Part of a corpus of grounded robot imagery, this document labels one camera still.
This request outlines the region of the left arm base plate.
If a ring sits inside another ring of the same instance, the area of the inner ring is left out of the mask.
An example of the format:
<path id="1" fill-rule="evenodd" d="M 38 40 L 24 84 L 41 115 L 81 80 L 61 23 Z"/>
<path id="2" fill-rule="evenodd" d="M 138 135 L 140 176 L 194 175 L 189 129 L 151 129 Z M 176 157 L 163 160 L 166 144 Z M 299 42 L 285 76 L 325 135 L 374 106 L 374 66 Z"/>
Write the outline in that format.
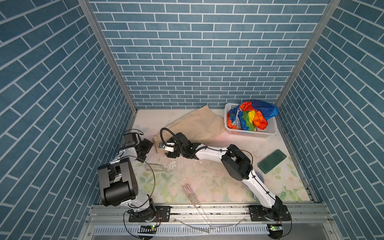
<path id="1" fill-rule="evenodd" d="M 170 206 L 154 206 L 146 210 L 133 213 L 129 216 L 130 223 L 155 222 L 159 217 L 158 222 L 169 222 L 171 214 Z"/>

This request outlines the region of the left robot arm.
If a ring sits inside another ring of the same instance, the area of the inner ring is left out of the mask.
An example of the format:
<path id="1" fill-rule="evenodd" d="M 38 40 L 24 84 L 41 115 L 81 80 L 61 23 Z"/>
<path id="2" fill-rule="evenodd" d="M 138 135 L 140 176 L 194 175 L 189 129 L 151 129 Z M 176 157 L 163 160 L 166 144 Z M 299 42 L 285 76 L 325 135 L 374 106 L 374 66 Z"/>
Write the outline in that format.
<path id="1" fill-rule="evenodd" d="M 144 218 L 156 213 L 151 195 L 139 193 L 133 163 L 146 162 L 154 143 L 141 139 L 144 133 L 137 129 L 124 132 L 124 144 L 116 157 L 98 167 L 101 202 L 104 206 L 128 206 L 129 213 Z"/>

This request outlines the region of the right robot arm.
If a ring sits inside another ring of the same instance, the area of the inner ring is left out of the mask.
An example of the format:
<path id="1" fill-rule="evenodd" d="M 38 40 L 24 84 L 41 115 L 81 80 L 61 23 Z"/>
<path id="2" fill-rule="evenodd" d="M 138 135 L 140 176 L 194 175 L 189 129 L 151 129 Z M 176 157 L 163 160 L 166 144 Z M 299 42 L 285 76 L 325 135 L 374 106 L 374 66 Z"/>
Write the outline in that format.
<path id="1" fill-rule="evenodd" d="M 182 133 L 171 134 L 165 140 L 160 134 L 159 149 L 167 151 L 168 158 L 182 156 L 187 159 L 210 160 L 222 163 L 228 174 L 235 180 L 242 182 L 256 197 L 265 211 L 273 214 L 280 213 L 283 202 L 271 193 L 263 181 L 257 176 L 252 161 L 235 145 L 226 148 L 210 147 L 200 143 L 192 143 Z"/>

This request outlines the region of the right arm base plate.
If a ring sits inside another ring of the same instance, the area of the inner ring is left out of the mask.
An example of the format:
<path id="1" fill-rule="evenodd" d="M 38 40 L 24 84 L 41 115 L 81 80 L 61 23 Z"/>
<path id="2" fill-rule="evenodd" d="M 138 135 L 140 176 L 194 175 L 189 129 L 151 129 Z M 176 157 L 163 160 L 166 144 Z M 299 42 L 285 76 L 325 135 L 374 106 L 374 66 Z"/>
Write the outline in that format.
<path id="1" fill-rule="evenodd" d="M 271 209 L 263 207 L 262 205 L 250 205 L 249 210 L 252 222 L 284 222 L 292 220 L 287 206 L 279 203 L 275 204 Z"/>

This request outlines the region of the beige shorts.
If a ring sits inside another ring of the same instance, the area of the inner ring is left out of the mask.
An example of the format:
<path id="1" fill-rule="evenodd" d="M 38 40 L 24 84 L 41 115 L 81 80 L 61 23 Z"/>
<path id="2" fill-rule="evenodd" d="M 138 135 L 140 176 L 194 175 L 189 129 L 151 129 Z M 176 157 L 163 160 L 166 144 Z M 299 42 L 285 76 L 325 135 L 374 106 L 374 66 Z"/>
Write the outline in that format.
<path id="1" fill-rule="evenodd" d="M 224 119 L 208 106 L 195 110 L 166 126 L 174 134 L 182 133 L 192 143 L 208 144 L 226 131 Z"/>

